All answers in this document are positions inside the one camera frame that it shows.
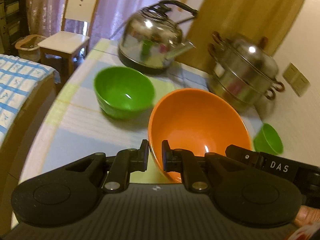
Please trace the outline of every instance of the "white wall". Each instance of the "white wall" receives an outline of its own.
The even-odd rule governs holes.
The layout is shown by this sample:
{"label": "white wall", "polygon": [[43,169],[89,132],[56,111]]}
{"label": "white wall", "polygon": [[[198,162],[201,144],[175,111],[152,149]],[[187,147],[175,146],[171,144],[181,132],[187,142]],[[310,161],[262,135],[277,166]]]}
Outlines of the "white wall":
{"label": "white wall", "polygon": [[[187,0],[186,4],[193,9],[199,10],[203,1],[204,0]],[[177,9],[175,9],[170,15],[170,18],[175,22],[179,20],[183,20],[185,18],[189,18],[189,17],[191,17],[191,14],[189,12],[186,12],[186,11],[179,12]],[[180,25],[180,28],[182,29],[184,35],[188,33],[188,30],[191,24],[192,24],[192,21],[189,21]]]}
{"label": "white wall", "polygon": [[320,166],[320,0],[305,0],[274,59],[281,75],[292,62],[311,86],[299,98],[279,75],[287,89],[277,93],[274,112],[264,121],[278,131],[283,157]]}

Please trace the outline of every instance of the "kettle spout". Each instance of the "kettle spout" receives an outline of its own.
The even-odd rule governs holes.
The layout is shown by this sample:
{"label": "kettle spout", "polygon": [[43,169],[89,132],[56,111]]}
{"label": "kettle spout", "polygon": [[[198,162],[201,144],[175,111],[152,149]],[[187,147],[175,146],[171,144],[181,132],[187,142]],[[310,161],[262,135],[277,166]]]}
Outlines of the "kettle spout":
{"label": "kettle spout", "polygon": [[177,47],[175,47],[173,50],[167,52],[164,55],[165,61],[171,61],[178,55],[188,51],[189,49],[195,48],[195,46],[188,40],[180,43]]}

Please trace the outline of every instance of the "orange bowl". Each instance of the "orange bowl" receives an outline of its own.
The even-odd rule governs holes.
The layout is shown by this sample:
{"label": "orange bowl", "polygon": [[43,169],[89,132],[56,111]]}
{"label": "orange bowl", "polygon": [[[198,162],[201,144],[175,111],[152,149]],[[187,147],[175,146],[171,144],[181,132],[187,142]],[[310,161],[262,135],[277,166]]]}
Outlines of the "orange bowl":
{"label": "orange bowl", "polygon": [[222,98],[201,89],[179,89],[155,105],[148,125],[151,153],[159,169],[180,183],[178,172],[163,171],[161,143],[171,149],[190,150],[196,156],[206,152],[225,155],[234,144],[251,150],[248,131],[238,113]]}

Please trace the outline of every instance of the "finger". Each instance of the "finger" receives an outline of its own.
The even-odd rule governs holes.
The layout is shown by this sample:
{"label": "finger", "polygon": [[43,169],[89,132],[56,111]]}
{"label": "finger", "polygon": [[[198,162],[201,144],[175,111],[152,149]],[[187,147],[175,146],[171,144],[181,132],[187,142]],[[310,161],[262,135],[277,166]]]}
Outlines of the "finger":
{"label": "finger", "polygon": [[301,206],[294,223],[302,227],[311,222],[320,222],[320,209]]}

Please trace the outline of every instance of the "chair backrest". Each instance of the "chair backrest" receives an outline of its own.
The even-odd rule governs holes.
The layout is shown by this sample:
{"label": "chair backrest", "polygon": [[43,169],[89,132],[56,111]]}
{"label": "chair backrest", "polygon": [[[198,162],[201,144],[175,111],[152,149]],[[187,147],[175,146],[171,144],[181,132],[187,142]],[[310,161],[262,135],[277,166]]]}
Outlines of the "chair backrest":
{"label": "chair backrest", "polygon": [[88,22],[88,35],[90,35],[92,22],[99,0],[66,0],[65,10],[62,19],[62,30],[64,30],[66,19]]}

